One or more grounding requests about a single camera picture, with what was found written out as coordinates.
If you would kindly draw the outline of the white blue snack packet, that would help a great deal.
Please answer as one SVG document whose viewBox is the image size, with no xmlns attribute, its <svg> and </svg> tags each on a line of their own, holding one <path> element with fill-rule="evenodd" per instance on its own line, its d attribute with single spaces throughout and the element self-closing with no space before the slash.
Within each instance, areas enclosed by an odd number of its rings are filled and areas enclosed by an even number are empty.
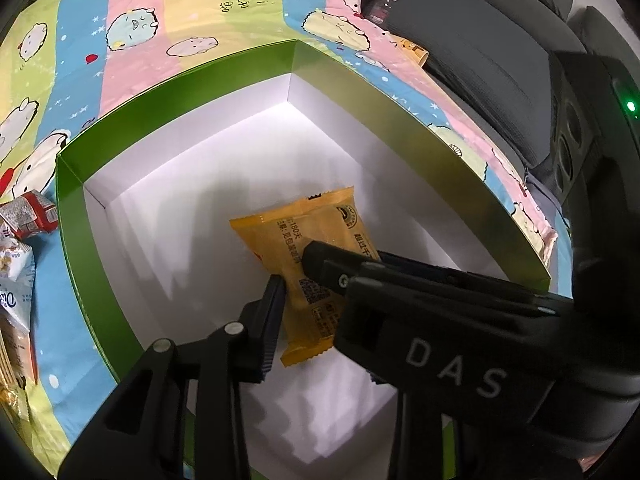
<svg viewBox="0 0 640 480">
<path fill-rule="evenodd" d="M 36 265 L 32 248 L 16 238 L 1 240 L 1 307 L 27 333 L 32 326 Z"/>
</svg>

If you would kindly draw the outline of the yellow-orange biscuit packet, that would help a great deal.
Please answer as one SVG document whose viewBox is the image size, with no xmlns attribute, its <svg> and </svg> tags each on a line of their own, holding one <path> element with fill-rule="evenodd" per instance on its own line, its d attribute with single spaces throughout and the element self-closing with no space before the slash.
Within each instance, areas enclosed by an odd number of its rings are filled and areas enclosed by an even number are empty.
<svg viewBox="0 0 640 480">
<path fill-rule="evenodd" d="M 230 221 L 266 270 L 286 281 L 281 362 L 303 363 L 333 346 L 349 280 L 365 261 L 378 260 L 355 204 L 355 190 L 303 197 Z"/>
</svg>

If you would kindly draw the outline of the white red-edged snack packet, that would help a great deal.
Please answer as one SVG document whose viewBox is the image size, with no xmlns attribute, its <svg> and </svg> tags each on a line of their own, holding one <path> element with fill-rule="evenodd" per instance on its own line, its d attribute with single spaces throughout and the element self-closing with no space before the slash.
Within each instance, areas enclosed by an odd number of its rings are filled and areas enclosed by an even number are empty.
<svg viewBox="0 0 640 480">
<path fill-rule="evenodd" d="M 1 333 L 16 377 L 36 384 L 39 375 L 30 328 L 1 310 Z"/>
</svg>

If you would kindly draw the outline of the green white cardboard box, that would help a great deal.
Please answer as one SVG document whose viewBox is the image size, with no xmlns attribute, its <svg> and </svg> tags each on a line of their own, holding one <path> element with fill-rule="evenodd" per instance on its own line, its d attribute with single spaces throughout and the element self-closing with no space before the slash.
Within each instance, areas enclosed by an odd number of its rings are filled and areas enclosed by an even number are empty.
<svg viewBox="0 0 640 480">
<path fill-rule="evenodd" d="M 62 246 L 123 378 L 154 340 L 209 335 L 266 269 L 231 220 L 352 188 L 376 248 L 547 289 L 521 182 L 297 40 L 218 58 L 116 107 L 56 161 Z"/>
</svg>

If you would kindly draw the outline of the red white snack wrapper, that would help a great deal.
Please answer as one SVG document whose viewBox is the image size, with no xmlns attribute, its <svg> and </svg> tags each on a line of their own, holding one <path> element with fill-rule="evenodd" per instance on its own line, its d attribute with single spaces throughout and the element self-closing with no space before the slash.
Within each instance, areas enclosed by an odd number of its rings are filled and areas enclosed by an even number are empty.
<svg viewBox="0 0 640 480">
<path fill-rule="evenodd" d="M 1 206 L 1 220 L 19 240 L 51 233 L 58 228 L 55 203 L 37 191 L 28 191 Z"/>
</svg>

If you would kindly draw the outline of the grey sofa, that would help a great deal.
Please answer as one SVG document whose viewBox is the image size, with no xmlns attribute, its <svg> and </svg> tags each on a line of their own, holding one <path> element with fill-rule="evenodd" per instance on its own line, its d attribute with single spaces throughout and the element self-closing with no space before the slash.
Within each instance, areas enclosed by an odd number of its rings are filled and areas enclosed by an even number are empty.
<svg viewBox="0 0 640 480">
<path fill-rule="evenodd" d="M 428 51 L 426 71 L 488 131 L 520 177 L 555 197 L 556 52 L 612 56 L 639 87 L 639 60 L 594 6 L 573 0 L 397 0 L 385 27 Z M 598 162 L 605 168 L 598 169 Z M 620 168 L 597 160 L 596 190 L 612 208 L 628 207 Z"/>
</svg>

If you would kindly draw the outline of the colourful cartoon striped bedsheet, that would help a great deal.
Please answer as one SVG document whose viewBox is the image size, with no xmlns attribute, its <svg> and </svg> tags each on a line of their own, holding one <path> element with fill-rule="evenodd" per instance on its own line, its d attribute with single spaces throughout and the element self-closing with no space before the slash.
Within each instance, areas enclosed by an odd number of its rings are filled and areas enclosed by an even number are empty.
<svg viewBox="0 0 640 480">
<path fill-rule="evenodd" d="M 478 156 L 497 150 L 488 131 L 402 52 L 399 37 L 363 18 L 359 0 L 37 0 L 1 46 L 1 196 L 40 190 L 56 201 L 58 155 L 116 107 L 187 70 L 241 51 L 297 40 L 329 55 Z M 551 282 L 569 295 L 570 239 L 520 177 Z M 60 226 L 30 241 L 36 265 L 24 440 L 48 474 L 120 378 L 106 366 L 67 269 Z"/>
</svg>

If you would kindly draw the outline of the small dark bottle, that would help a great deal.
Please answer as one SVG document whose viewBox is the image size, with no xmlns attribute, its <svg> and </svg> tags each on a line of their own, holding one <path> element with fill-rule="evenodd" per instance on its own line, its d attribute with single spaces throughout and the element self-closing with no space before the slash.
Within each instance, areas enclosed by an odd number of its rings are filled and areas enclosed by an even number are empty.
<svg viewBox="0 0 640 480">
<path fill-rule="evenodd" d="M 380 27 L 383 27 L 393 4 L 397 0 L 373 0 L 368 6 L 367 19 Z"/>
</svg>

